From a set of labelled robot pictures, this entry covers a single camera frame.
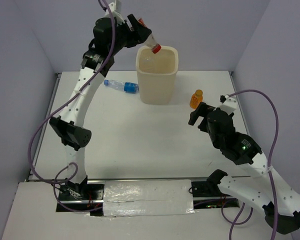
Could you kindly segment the orange juice bottle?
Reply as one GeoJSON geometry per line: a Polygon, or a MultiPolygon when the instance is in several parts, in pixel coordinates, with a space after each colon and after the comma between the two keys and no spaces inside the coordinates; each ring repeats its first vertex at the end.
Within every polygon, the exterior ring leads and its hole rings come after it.
{"type": "Polygon", "coordinates": [[[192,109],[196,109],[202,101],[203,101],[203,91],[197,89],[190,99],[189,106],[192,109]]]}

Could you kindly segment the clear bottle red cap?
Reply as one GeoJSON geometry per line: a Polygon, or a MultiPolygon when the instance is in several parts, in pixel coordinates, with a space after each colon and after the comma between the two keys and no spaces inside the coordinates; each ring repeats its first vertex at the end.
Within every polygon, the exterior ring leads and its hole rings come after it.
{"type": "Polygon", "coordinates": [[[157,54],[162,48],[161,45],[155,40],[152,33],[149,35],[144,44],[151,49],[153,54],[157,54]]]}

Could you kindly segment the crushed bottle blue label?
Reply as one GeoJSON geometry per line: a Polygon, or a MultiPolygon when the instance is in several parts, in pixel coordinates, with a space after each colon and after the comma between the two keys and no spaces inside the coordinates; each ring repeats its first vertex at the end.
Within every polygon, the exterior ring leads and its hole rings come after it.
{"type": "Polygon", "coordinates": [[[139,86],[138,86],[137,83],[122,82],[122,81],[105,79],[103,81],[103,84],[106,87],[109,87],[111,89],[126,92],[126,93],[129,93],[129,94],[137,94],[139,92],[139,86]]]}

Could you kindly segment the clear bottle green white label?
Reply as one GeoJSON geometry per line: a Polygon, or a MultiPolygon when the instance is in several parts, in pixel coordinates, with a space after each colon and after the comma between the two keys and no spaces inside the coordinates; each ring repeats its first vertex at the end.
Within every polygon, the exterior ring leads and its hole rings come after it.
{"type": "Polygon", "coordinates": [[[139,60],[139,68],[146,73],[162,74],[165,71],[164,57],[145,55],[139,60]]]}

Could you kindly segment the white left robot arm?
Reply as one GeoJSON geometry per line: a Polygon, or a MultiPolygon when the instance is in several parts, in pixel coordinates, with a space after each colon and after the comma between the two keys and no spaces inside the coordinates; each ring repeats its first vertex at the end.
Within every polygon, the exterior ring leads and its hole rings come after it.
{"type": "Polygon", "coordinates": [[[72,102],[57,117],[49,120],[65,149],[68,168],[63,189],[79,200],[88,194],[85,147],[91,140],[92,132],[83,125],[90,103],[114,64],[114,56],[123,48],[145,43],[152,34],[144,21],[136,19],[133,14],[122,23],[117,19],[114,23],[115,26],[112,26],[109,17],[95,22],[94,38],[83,54],[79,78],[70,96],[72,102]]]}

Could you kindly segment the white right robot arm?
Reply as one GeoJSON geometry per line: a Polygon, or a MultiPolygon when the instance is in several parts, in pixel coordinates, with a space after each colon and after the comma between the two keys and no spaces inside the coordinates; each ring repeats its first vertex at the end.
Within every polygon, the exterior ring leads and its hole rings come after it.
{"type": "Polygon", "coordinates": [[[201,102],[190,114],[188,124],[203,120],[198,128],[208,133],[214,148],[244,170],[258,189],[237,182],[223,170],[215,170],[205,182],[204,189],[211,195],[230,195],[260,212],[266,223],[282,235],[300,228],[300,194],[272,167],[261,147],[247,134],[236,131],[234,108],[223,103],[213,107],[201,102]]]}

